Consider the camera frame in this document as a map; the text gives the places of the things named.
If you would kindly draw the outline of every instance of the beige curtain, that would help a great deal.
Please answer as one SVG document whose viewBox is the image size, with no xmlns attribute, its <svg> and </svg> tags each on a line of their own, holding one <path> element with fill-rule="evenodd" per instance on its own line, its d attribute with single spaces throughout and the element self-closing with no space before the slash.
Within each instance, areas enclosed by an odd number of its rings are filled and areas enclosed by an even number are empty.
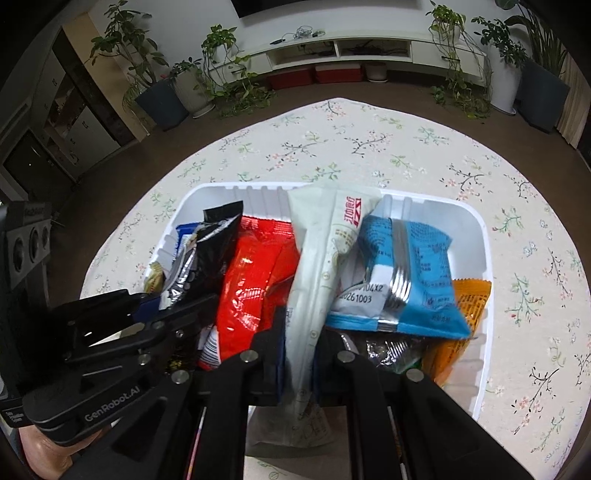
<svg viewBox="0 0 591 480">
<path fill-rule="evenodd" d="M 591 87 L 570 54 L 566 54 L 564 73 L 560 77 L 570 86 L 570 92 L 556 128 L 569 144 L 577 148 L 589 114 Z"/>
</svg>

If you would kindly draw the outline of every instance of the white snack package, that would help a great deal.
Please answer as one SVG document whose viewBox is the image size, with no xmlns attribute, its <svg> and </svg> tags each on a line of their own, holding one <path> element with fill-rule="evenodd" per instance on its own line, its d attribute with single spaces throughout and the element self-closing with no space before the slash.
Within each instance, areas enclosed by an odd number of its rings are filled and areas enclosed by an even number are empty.
<svg viewBox="0 0 591 480">
<path fill-rule="evenodd" d="M 382 197 L 375 188 L 335 182 L 293 189 L 287 196 L 301 257 L 287 301 L 285 393 L 279 407 L 255 411 L 254 419 L 260 418 L 253 427 L 259 441 L 311 447 L 331 439 L 323 410 L 310 402 L 314 349 L 335 299 L 339 267 L 361 221 Z"/>
</svg>

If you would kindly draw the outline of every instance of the tablecloth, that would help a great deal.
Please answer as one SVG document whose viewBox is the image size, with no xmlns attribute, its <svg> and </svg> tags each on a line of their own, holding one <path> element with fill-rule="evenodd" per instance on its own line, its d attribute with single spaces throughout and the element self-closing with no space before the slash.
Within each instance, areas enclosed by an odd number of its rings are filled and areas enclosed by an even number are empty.
<svg viewBox="0 0 591 480">
<path fill-rule="evenodd" d="M 449 197 L 482 215 L 495 275 L 495 338 L 479 422 L 536 479 L 554 478 L 591 395 L 585 273 L 531 183 L 451 128 L 335 98 L 228 135 L 180 163 L 130 210 L 90 265 L 82 297 L 141 291 L 166 223 L 200 183 L 320 179 Z M 251 460 L 249 477 L 297 477 L 273 468 Z"/>
</svg>

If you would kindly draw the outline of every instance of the brown floor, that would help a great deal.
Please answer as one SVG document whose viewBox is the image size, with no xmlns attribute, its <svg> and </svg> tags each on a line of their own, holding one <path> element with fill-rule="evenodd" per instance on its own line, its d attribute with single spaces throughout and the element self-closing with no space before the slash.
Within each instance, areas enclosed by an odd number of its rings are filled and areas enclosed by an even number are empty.
<svg viewBox="0 0 591 480">
<path fill-rule="evenodd" d="M 177 128 L 154 132 L 142 143 L 94 168 L 63 209 L 60 222 L 64 228 L 53 231 L 49 265 L 52 303 L 78 298 L 96 251 L 130 208 L 183 159 L 240 128 L 333 97 L 413 113 L 463 132 L 496 151 L 556 211 L 589 271 L 591 225 L 582 219 L 591 205 L 591 173 L 557 132 L 545 134 L 531 128 L 519 115 L 510 117 L 497 111 L 485 121 L 469 120 L 455 108 L 436 105 L 423 86 L 341 83 L 280 90 L 269 108 L 252 115 L 220 119 L 212 112 L 197 120 L 188 118 Z"/>
</svg>

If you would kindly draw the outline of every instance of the black tv screen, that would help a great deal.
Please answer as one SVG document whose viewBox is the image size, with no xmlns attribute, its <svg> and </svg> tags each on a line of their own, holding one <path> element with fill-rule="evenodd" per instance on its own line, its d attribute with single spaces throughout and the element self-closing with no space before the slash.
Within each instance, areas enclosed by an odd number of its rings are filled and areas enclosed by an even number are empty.
<svg viewBox="0 0 591 480">
<path fill-rule="evenodd" d="M 292 4 L 298 1 L 300 0 L 232 0 L 232 3 L 238 16 L 242 18 L 262 10 L 268 10 L 269 8 Z"/>
</svg>

